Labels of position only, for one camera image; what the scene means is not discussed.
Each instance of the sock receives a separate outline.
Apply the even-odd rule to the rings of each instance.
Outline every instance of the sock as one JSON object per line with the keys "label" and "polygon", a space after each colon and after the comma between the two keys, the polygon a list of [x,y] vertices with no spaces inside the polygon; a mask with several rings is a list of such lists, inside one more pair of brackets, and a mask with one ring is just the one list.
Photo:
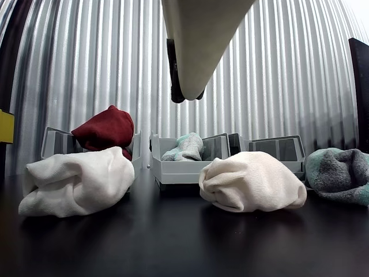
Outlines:
{"label": "sock", "polygon": [[19,214],[89,215],[113,206],[133,181],[133,165],[120,147],[56,154],[26,165]]}
{"label": "sock", "polygon": [[132,155],[126,148],[123,148],[122,153],[125,158],[132,161]]}
{"label": "sock", "polygon": [[71,133],[83,148],[100,151],[114,146],[122,148],[129,146],[133,130],[133,121],[129,113],[111,105]]}
{"label": "sock", "polygon": [[176,141],[176,148],[167,151],[161,160],[201,160],[204,145],[202,139],[196,133],[182,136]]}
{"label": "sock", "polygon": [[240,152],[216,158],[199,177],[200,195],[229,212],[299,208],[306,200],[303,183],[264,152]]}
{"label": "sock", "polygon": [[324,199],[369,205],[369,155],[358,149],[320,149],[306,160],[306,185]]}

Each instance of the teal and gray sock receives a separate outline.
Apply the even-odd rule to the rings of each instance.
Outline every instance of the teal and gray sock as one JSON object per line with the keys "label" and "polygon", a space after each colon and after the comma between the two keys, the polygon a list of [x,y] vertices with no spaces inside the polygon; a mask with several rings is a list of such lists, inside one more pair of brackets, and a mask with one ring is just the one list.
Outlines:
{"label": "teal and gray sock", "polygon": [[328,200],[369,205],[369,155],[358,149],[317,150],[306,161],[306,185]]}
{"label": "teal and gray sock", "polygon": [[201,160],[204,145],[202,139],[196,133],[189,133],[176,141],[176,148],[167,151],[161,160]]}

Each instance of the cream sock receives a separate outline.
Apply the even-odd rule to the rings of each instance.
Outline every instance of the cream sock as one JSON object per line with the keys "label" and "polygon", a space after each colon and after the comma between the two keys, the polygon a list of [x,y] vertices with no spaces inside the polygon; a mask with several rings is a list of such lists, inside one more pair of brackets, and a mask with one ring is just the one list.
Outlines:
{"label": "cream sock", "polygon": [[19,214],[64,218],[88,215],[118,202],[134,181],[121,147],[57,154],[25,168]]}
{"label": "cream sock", "polygon": [[230,212],[299,208],[306,200],[304,184],[281,162],[264,152],[241,152],[215,159],[199,178],[200,195]]}

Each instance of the corrugated metal wall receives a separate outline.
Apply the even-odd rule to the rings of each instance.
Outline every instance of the corrugated metal wall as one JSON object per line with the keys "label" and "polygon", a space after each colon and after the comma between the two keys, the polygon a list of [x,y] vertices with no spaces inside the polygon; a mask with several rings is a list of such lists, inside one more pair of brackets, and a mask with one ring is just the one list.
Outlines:
{"label": "corrugated metal wall", "polygon": [[14,77],[16,139],[6,175],[39,159],[45,126],[70,131],[110,104],[131,114],[144,145],[153,130],[162,137],[300,134],[307,154],[354,147],[350,37],[369,43],[342,0],[258,1],[204,98],[173,104],[159,0],[35,0]]}
{"label": "corrugated metal wall", "polygon": [[17,0],[0,0],[0,45]]}

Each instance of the gray plastic bin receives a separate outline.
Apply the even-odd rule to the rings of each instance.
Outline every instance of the gray plastic bin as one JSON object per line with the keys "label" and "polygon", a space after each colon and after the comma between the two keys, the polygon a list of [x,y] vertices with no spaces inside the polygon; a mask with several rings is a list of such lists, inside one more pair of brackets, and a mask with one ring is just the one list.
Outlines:
{"label": "gray plastic bin", "polygon": [[203,161],[161,161],[162,155],[176,147],[176,138],[159,138],[159,135],[151,135],[152,143],[152,167],[151,172],[155,176],[160,189],[167,184],[198,184],[200,171],[209,165],[215,158],[226,159],[229,157],[227,136],[215,136],[204,138]]}
{"label": "gray plastic bin", "polygon": [[301,181],[305,180],[305,152],[300,136],[243,140],[245,151],[266,152],[288,167]]}
{"label": "gray plastic bin", "polygon": [[[134,178],[136,179],[142,169],[141,157],[141,132],[135,134],[132,149],[132,165],[134,168]],[[64,132],[51,127],[46,127],[41,148],[41,158],[46,159],[55,154],[70,154],[88,152],[83,149],[76,138],[68,132]]]}

